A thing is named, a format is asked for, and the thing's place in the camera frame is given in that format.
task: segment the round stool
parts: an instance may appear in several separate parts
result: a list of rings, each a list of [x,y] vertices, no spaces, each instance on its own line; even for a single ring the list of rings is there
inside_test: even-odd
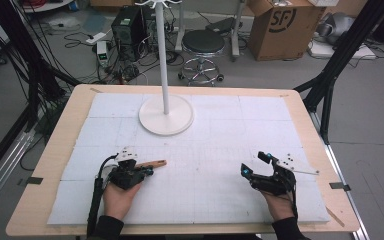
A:
[[[179,79],[187,78],[188,86],[192,83],[211,83],[214,87],[214,80],[223,81],[224,76],[217,65],[206,59],[223,52],[224,39],[219,34],[208,30],[190,31],[183,36],[182,48],[195,58],[183,64]]]

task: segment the person's right hand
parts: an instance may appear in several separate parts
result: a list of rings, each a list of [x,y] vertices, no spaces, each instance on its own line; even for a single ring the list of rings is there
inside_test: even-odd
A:
[[[275,222],[285,218],[294,217],[294,213],[292,211],[292,203],[288,195],[283,194],[274,196],[271,193],[263,191],[261,191],[261,193],[267,201],[270,214],[272,215]]]
[[[108,183],[104,191],[104,214],[122,221],[132,206],[133,198],[140,186],[141,183],[124,190],[111,182]]]

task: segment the black stool seat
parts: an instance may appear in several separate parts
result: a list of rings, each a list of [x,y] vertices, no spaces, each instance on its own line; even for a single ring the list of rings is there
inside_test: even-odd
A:
[[[224,39],[213,31],[194,30],[183,36],[183,46],[192,52],[216,53],[223,49]]]

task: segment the white desk leg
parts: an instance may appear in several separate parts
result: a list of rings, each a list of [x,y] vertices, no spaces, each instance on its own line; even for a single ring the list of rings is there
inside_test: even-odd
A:
[[[182,52],[182,39],[185,35],[185,24],[183,16],[183,3],[180,3],[179,6],[179,31],[177,32],[176,46],[174,48],[175,52]]]
[[[238,9],[236,12],[236,21],[235,21],[235,27],[233,28],[232,32],[232,61],[236,61],[236,58],[239,57],[239,42],[238,42],[238,31],[239,31],[239,24],[241,22],[242,18],[242,11],[245,7],[245,0],[239,0]]]

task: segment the black tape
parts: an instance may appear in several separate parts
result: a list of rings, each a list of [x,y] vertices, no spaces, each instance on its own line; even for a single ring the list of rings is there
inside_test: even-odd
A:
[[[344,185],[341,182],[329,183],[329,185],[332,189],[343,189],[345,192],[351,191],[350,185]]]
[[[37,177],[29,177],[27,179],[27,184],[36,184],[40,185],[43,181],[43,178],[37,178]]]

